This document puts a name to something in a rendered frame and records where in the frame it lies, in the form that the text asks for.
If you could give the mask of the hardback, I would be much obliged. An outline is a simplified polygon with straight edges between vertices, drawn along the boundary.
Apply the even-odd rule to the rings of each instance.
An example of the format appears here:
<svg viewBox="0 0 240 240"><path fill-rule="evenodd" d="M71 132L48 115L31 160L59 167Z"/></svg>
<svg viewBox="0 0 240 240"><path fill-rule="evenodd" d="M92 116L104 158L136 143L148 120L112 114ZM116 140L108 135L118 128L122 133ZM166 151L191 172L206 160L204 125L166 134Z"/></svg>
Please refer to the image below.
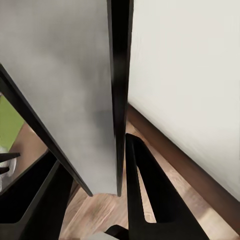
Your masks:
<svg viewBox="0 0 240 240"><path fill-rule="evenodd" d="M0 0L0 93L90 196L122 196L134 0Z"/></svg>

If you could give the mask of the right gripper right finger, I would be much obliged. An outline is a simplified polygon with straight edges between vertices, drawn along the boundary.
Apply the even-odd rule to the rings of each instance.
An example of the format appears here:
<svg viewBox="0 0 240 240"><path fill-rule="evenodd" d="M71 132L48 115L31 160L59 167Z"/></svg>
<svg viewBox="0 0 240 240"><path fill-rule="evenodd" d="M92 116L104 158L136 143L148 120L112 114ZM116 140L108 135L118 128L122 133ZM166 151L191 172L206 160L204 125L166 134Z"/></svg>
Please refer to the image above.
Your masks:
<svg viewBox="0 0 240 240"><path fill-rule="evenodd" d="M129 240L210 240L144 140L125 134ZM139 168L156 223L145 220Z"/></svg>

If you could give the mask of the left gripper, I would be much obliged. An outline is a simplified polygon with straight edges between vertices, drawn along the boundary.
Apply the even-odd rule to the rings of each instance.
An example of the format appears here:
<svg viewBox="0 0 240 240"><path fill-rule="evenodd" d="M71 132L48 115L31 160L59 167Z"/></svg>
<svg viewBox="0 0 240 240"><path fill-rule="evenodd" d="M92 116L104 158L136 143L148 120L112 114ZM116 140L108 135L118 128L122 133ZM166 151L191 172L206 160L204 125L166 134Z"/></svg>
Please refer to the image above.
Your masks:
<svg viewBox="0 0 240 240"><path fill-rule="evenodd" d="M20 156L21 156L21 154L17 153L17 152L0 153L0 163L6 162L7 160L18 158ZM10 168L8 166L0 167L0 175L8 172L9 170L10 170Z"/></svg>

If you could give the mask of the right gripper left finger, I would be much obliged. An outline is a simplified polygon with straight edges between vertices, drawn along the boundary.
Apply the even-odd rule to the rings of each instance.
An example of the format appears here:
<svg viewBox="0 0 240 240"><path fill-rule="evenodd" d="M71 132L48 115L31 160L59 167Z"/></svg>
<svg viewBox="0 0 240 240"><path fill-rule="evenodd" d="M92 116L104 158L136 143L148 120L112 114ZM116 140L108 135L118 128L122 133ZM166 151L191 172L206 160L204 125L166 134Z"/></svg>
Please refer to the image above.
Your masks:
<svg viewBox="0 0 240 240"><path fill-rule="evenodd" d="M59 240L73 180L48 149L0 192L0 240Z"/></svg>

